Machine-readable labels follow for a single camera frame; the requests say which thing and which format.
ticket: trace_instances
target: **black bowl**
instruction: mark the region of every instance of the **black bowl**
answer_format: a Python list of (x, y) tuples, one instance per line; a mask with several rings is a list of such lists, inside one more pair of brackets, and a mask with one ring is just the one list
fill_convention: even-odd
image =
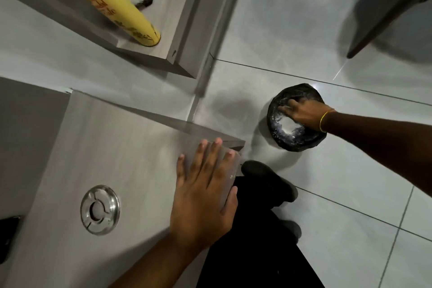
[(324, 103), (316, 89), (307, 83), (302, 83), (282, 90), (273, 98), (267, 112), (267, 126), (274, 141), (278, 146), (288, 151), (299, 152), (313, 148), (327, 137), (327, 133), (312, 130), (300, 123), (298, 123), (298, 127), (293, 131), (292, 135), (282, 130), (282, 125), (279, 122), (286, 115), (278, 110), (278, 106), (287, 106), (288, 100), (299, 101), (302, 98)]

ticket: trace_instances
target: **pant leg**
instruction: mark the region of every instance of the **pant leg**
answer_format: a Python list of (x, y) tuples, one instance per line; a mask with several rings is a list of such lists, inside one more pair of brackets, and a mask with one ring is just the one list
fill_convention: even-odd
[[(263, 196), (271, 189), (263, 189), (262, 181), (239, 179), (232, 229), (210, 248), (197, 288), (323, 287), (293, 234), (271, 211), (271, 196)], [(260, 197), (253, 203), (255, 194)]]

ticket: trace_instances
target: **yellow bracelet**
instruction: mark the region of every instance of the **yellow bracelet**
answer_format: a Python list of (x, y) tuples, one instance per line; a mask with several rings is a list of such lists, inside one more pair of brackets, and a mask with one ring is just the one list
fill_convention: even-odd
[(324, 132), (324, 133), (325, 133), (325, 131), (323, 131), (323, 130), (321, 129), (321, 122), (323, 121), (324, 116), (326, 116), (328, 112), (329, 112), (329, 111), (326, 111), (326, 112), (324, 113), (324, 115), (321, 117), (321, 120), (320, 120), (320, 131), (321, 131), (321, 132)]

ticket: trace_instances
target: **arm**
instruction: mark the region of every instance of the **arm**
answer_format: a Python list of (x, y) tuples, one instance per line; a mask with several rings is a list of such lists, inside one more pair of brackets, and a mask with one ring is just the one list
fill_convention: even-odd
[(322, 131), (352, 143), (432, 196), (432, 126), (338, 113), (316, 100), (289, 100), (289, 105), (279, 109), (317, 131), (322, 118)]
[(231, 229), (237, 209), (237, 187), (231, 189), (222, 210), (220, 199), (235, 151), (229, 151), (214, 170), (222, 140), (215, 140), (205, 160), (207, 144), (207, 140), (203, 140), (198, 146), (187, 177), (185, 156), (181, 155), (177, 161), (170, 233), (110, 288), (170, 288), (201, 251)]

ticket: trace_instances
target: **black shoe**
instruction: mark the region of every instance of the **black shoe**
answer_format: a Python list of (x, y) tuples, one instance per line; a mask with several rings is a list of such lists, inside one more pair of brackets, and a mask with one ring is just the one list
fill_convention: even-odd
[(245, 177), (253, 177), (260, 180), (263, 192), (268, 192), (274, 199), (274, 207), (283, 202), (294, 202), (299, 195), (297, 188), (290, 182), (282, 179), (266, 164), (256, 160), (248, 160), (241, 166), (241, 172)]
[(300, 226), (291, 220), (280, 220), (282, 222), (282, 225), (289, 230), (290, 233), (294, 236), (295, 244), (299, 242), (299, 239), (302, 235), (302, 229)]

